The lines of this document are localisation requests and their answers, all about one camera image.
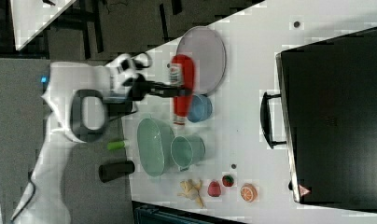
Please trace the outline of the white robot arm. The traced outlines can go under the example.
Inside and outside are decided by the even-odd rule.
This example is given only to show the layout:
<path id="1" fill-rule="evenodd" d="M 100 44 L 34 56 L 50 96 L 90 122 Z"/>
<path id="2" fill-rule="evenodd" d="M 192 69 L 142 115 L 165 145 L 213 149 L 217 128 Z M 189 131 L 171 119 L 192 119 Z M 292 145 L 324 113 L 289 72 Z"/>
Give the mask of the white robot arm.
<path id="1" fill-rule="evenodd" d="M 177 54 L 169 67 L 170 84 L 148 80 L 150 67 L 124 53 L 105 65 L 53 62 L 42 99 L 50 108 L 46 137 L 11 224 L 71 224 L 62 182 L 75 146 L 100 140 L 111 121 L 137 112 L 146 95 L 189 97 L 195 86 L 195 62 Z"/>

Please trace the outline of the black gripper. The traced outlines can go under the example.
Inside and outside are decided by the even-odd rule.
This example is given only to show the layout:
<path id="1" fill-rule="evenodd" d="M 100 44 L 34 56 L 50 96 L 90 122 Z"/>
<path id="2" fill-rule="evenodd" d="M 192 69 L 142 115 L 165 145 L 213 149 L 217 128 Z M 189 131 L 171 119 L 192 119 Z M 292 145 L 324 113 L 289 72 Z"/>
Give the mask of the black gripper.
<path id="1" fill-rule="evenodd" d="M 148 94 L 161 98 L 190 96 L 192 94 L 190 89 L 146 80 L 143 76 L 128 78 L 127 86 L 130 87 L 127 98 L 132 101 L 142 101 Z"/>

